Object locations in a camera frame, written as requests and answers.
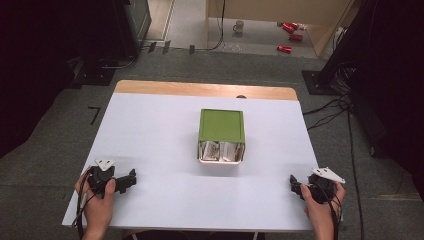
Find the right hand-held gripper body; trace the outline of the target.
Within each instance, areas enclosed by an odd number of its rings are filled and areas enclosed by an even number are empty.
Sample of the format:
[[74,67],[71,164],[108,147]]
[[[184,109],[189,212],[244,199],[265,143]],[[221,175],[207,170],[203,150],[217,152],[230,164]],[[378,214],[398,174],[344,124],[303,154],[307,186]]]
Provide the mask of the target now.
[[309,189],[313,199],[320,204],[331,200],[334,197],[335,182],[346,183],[344,178],[328,167],[313,169],[308,177]]

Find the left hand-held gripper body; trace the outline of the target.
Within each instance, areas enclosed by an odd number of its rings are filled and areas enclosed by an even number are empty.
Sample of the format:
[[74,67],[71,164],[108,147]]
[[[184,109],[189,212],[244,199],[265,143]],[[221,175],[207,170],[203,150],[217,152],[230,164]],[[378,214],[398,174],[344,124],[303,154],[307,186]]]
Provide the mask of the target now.
[[93,193],[103,198],[108,181],[114,177],[114,160],[97,159],[89,171],[88,183]]

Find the green storage box casing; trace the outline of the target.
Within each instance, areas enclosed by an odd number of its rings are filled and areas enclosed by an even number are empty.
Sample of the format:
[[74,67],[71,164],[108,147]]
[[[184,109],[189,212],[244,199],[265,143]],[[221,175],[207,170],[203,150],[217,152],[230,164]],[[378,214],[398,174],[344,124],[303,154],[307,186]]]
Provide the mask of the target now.
[[198,140],[245,143],[244,115],[242,111],[202,109]]

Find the person's right hand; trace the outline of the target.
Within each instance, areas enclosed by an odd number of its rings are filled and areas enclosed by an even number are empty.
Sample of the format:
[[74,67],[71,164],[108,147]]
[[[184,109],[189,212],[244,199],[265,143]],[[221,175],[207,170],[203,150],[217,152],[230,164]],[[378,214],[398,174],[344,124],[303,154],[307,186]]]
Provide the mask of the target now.
[[306,202],[305,214],[309,218],[313,229],[314,235],[316,233],[333,234],[335,235],[335,223],[340,215],[340,205],[346,195],[346,190],[341,183],[335,182],[336,193],[335,198],[331,205],[317,203],[305,185],[301,185],[302,194]]

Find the person's left hand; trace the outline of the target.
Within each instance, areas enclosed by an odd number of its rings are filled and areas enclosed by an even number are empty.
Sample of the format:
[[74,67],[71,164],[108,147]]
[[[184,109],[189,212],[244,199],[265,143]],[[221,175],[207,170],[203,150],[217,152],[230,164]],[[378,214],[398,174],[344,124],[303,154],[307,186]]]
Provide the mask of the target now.
[[75,191],[80,194],[80,188],[83,188],[83,193],[90,198],[85,205],[84,215],[87,222],[86,232],[101,232],[105,233],[113,216],[113,204],[115,193],[115,180],[110,179],[105,188],[103,198],[97,197],[90,189],[88,182],[84,179],[84,175],[89,171],[89,168],[80,176],[74,185]]

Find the black cabinet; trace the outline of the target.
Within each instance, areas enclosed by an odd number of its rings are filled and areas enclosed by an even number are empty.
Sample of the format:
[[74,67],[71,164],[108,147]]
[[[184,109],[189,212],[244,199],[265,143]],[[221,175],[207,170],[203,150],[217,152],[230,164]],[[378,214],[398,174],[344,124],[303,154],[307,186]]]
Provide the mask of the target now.
[[137,58],[152,19],[147,0],[112,0],[120,40],[127,58]]

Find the black floor base plate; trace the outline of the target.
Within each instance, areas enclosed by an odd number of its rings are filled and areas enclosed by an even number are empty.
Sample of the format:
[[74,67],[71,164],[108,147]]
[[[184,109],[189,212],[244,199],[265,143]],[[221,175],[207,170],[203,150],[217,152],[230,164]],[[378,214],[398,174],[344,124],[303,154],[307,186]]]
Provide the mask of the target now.
[[104,67],[98,58],[79,59],[79,68],[73,83],[78,85],[109,86],[114,76],[113,68]]

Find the black stand with base plate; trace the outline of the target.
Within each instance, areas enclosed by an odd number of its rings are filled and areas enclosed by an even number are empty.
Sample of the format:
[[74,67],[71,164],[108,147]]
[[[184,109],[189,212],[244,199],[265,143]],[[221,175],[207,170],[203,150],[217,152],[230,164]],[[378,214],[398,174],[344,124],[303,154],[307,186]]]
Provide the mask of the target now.
[[370,41],[373,15],[379,0],[362,0],[359,11],[335,51],[321,71],[303,70],[302,77],[310,95],[342,95],[338,73],[356,68],[364,59]]

